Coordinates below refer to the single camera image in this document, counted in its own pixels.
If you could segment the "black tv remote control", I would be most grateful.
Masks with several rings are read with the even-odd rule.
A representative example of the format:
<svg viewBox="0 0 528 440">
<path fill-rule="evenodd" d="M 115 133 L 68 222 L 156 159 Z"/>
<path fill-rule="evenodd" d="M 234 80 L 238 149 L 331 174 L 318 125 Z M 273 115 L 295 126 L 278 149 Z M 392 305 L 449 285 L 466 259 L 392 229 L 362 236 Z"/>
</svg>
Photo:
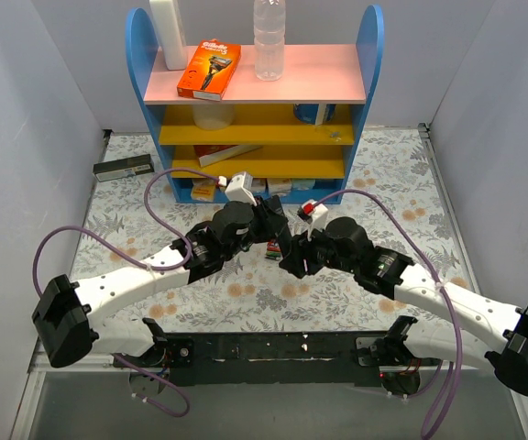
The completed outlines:
<svg viewBox="0 0 528 440">
<path fill-rule="evenodd" d="M 276 226 L 276 242 L 283 258 L 288 257 L 292 250 L 292 233 L 285 220 Z"/>
</svg>

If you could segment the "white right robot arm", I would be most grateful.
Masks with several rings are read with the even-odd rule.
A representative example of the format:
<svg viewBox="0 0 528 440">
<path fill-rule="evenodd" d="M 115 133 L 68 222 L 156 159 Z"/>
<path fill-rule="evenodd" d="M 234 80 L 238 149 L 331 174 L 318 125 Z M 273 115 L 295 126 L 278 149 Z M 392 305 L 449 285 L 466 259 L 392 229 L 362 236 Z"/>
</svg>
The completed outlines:
<svg viewBox="0 0 528 440">
<path fill-rule="evenodd" d="M 453 360 L 491 368 L 503 385 L 528 397 L 528 304 L 496 302 L 443 283 L 411 258 L 374 245 L 349 217 L 297 236 L 283 230 L 277 242 L 280 267 L 299 279 L 322 268 L 341 270 L 368 292 L 447 320 Z"/>
</svg>

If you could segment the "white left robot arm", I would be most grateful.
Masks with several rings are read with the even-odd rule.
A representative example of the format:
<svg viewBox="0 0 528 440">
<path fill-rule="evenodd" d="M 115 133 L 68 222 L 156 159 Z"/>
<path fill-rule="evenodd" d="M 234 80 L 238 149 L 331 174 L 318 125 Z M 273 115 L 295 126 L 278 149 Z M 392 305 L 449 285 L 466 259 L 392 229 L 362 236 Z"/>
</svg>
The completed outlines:
<svg viewBox="0 0 528 440">
<path fill-rule="evenodd" d="M 158 292 L 190 285 L 220 271 L 252 245 L 291 237 L 277 196 L 256 204 L 229 202 L 208 222 L 191 229 L 138 267 L 71 281 L 51 280 L 32 314 L 54 368 L 68 367 L 91 353 L 137 358 L 148 367 L 165 357 L 166 337 L 148 318 L 118 323 L 112 315 Z"/>
</svg>

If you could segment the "red yellow AAA battery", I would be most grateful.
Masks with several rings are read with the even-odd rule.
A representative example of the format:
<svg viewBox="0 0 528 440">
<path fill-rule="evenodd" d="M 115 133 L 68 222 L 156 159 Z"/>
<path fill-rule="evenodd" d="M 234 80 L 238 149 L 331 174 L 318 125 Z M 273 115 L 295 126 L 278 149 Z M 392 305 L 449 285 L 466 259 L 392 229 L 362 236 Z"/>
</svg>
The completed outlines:
<svg viewBox="0 0 528 440">
<path fill-rule="evenodd" d="M 282 258 L 281 249 L 276 240 L 271 240 L 268 242 L 265 258 L 273 260 L 279 260 Z"/>
</svg>

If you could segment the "white orange small box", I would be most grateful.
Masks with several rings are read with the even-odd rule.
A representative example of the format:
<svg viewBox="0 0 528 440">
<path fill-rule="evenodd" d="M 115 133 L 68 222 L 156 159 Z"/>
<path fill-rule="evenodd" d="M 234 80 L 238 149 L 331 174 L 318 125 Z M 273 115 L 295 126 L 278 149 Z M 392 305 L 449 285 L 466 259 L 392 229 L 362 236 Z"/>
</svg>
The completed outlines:
<svg viewBox="0 0 528 440">
<path fill-rule="evenodd" d="M 292 180 L 269 178 L 267 179 L 267 188 L 269 195 L 278 195 L 279 197 L 287 196 L 292 191 Z"/>
</svg>

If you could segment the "red white flat box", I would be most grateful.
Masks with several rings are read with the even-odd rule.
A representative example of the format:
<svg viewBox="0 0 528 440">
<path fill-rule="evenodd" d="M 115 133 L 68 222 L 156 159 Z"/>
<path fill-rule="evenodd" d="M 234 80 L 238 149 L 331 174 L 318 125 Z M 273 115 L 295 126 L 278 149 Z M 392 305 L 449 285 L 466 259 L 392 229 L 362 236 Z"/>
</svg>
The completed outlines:
<svg viewBox="0 0 528 440">
<path fill-rule="evenodd" d="M 202 167 L 228 160 L 236 156 L 260 149 L 259 145 L 194 145 L 193 150 Z"/>
</svg>

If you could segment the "blue shelf unit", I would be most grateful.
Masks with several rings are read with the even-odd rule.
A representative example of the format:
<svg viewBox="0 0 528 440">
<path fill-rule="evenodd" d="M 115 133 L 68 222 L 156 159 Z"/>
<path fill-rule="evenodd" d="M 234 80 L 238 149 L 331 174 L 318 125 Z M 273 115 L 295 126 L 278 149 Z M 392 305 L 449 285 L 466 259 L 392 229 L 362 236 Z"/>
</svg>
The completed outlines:
<svg viewBox="0 0 528 440">
<path fill-rule="evenodd" d="M 310 199 L 339 204 L 352 170 L 371 101 L 380 77 L 384 16 L 378 5 L 366 8 L 352 44 L 289 45 L 283 76 L 263 82 L 254 73 L 255 51 L 241 59 L 224 95 L 235 107 L 234 122 L 202 130 L 192 118 L 193 99 L 182 98 L 180 74 L 167 69 L 149 14 L 141 8 L 126 17 L 126 66 L 162 166 L 178 203 L 192 201 L 193 179 L 200 173 L 231 176 L 246 171 L 261 179 L 310 179 L 313 186 L 282 200 Z M 323 125 L 299 121 L 297 104 L 335 104 Z M 194 145 L 259 145 L 254 151 L 202 167 Z"/>
</svg>

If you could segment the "blue white can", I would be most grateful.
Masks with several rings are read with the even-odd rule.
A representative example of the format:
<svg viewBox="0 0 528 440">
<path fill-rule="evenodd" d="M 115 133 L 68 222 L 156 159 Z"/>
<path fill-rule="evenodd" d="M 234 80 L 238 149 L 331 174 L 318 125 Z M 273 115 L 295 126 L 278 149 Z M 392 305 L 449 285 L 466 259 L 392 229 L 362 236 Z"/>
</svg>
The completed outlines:
<svg viewBox="0 0 528 440">
<path fill-rule="evenodd" d="M 320 126 L 330 122 L 336 111 L 335 104 L 295 104 L 295 117 L 307 125 Z"/>
</svg>

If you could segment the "black rectangular box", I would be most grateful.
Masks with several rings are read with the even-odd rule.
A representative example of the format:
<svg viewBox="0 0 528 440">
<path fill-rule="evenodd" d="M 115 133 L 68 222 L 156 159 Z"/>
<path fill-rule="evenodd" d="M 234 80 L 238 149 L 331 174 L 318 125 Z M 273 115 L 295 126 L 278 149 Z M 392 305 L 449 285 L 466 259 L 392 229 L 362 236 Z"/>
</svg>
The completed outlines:
<svg viewBox="0 0 528 440">
<path fill-rule="evenodd" d="M 154 163 L 149 154 L 99 162 L 93 165 L 93 176 L 98 182 L 109 182 L 153 172 Z"/>
</svg>

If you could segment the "orange razor box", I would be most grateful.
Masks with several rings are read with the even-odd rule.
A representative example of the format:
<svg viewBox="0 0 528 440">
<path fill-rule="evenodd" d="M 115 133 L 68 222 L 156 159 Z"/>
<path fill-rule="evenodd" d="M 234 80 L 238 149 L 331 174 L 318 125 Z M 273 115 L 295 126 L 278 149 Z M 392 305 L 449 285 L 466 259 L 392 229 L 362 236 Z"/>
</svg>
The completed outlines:
<svg viewBox="0 0 528 440">
<path fill-rule="evenodd" d="M 220 102 L 241 59 L 241 46 L 203 40 L 177 84 L 178 96 Z"/>
</svg>

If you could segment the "clear plastic water bottle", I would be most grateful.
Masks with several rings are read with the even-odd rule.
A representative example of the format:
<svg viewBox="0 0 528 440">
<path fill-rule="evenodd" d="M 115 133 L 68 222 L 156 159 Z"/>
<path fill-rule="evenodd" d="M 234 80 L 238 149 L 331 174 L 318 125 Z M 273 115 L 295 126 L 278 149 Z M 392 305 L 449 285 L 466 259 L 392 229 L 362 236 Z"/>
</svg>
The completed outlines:
<svg viewBox="0 0 528 440">
<path fill-rule="evenodd" d="M 283 75 L 286 3 L 255 1 L 253 7 L 255 74 L 261 81 L 277 81 Z"/>
</svg>

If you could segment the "white tall bottle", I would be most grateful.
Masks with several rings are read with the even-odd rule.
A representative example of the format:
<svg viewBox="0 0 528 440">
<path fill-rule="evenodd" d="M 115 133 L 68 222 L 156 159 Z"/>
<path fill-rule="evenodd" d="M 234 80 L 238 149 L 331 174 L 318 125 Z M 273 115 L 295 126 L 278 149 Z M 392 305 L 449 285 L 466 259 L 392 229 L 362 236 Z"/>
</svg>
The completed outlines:
<svg viewBox="0 0 528 440">
<path fill-rule="evenodd" d="M 188 56 L 178 2 L 150 0 L 149 6 L 166 67 L 171 71 L 185 70 Z"/>
</svg>

